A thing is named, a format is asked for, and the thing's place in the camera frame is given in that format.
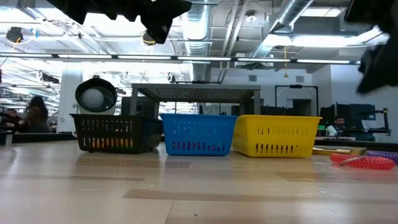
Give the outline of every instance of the fluorescent light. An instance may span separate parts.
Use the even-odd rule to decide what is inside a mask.
[[[35,57],[35,58],[48,58],[52,57],[50,54],[20,54],[20,53],[0,53],[0,57]]]
[[[337,17],[344,9],[338,7],[309,7],[301,16],[307,17]]]
[[[120,59],[137,59],[137,60],[170,60],[170,56],[145,56],[145,55],[119,55]]]
[[[230,61],[230,57],[177,57],[179,60]]]
[[[26,109],[26,106],[9,106],[9,105],[4,105],[3,107],[5,107],[5,108],[10,108],[10,109]]]
[[[239,62],[284,62],[289,63],[291,59],[281,58],[238,58]]]
[[[112,55],[58,55],[60,58],[112,58]]]
[[[325,64],[349,64],[349,60],[305,60],[298,59],[297,63],[325,63]]]
[[[269,34],[262,41],[262,44],[266,47],[290,46],[292,45],[292,40],[288,36]]]
[[[344,47],[349,44],[349,38],[338,35],[298,35],[292,41],[296,47]]]

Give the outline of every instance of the plastic basket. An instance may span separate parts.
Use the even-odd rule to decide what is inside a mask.
[[[82,151],[137,154],[157,147],[162,137],[162,121],[147,116],[71,116]]]
[[[233,147],[251,157],[310,157],[320,119],[240,116],[235,124]]]
[[[237,116],[161,114],[167,154],[225,156]]]

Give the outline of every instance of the dark hair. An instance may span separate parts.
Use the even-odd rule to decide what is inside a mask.
[[[44,100],[41,96],[35,96],[30,100],[29,106],[27,109],[31,109],[32,107],[38,107],[40,108],[40,115],[41,117],[46,121],[49,118],[49,111],[47,107],[45,106]]]
[[[17,110],[12,109],[12,108],[6,109],[6,111],[12,111],[12,112],[14,112],[14,113],[18,113]]]
[[[344,117],[342,117],[342,116],[335,116],[335,121],[337,121],[338,119],[344,119]]]

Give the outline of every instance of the woman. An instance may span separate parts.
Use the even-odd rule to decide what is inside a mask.
[[[26,124],[28,133],[49,133],[50,128],[47,125],[49,111],[44,104],[43,98],[41,96],[33,97],[27,109],[26,118],[20,121],[19,124]]]

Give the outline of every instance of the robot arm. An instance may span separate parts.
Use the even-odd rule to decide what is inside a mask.
[[[367,50],[361,59],[359,71],[364,77],[357,89],[365,94],[384,86],[398,85],[398,0],[351,0],[346,22],[379,26],[390,35],[385,45]]]

